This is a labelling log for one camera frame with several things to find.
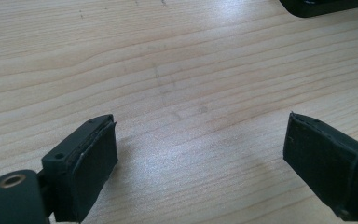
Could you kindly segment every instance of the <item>wood grain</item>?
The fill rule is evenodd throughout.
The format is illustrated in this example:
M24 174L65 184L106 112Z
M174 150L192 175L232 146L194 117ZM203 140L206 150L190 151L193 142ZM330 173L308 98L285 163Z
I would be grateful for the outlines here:
M0 1L0 175L117 121L119 164L84 223L343 223L282 160L290 111L358 140L358 9Z

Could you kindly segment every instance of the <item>black object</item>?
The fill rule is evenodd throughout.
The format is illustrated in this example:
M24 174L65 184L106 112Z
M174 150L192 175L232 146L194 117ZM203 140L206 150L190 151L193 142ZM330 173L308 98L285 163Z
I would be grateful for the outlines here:
M117 164L112 115L90 119L42 159L37 174L20 170L0 177L0 224L84 220Z
M358 7L358 0L280 0L293 15L301 18Z
M283 158L344 221L358 221L358 142L329 125L291 113Z

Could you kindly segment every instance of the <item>round hole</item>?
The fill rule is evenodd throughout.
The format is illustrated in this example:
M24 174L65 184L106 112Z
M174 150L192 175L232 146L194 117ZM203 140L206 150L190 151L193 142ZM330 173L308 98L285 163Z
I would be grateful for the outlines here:
M59 160L59 159L62 159L63 158L63 154L62 153L57 153L55 156L54 156L55 159Z
M24 179L25 175L11 175L1 181L0 187L3 189L8 189L20 184L22 181L24 181Z

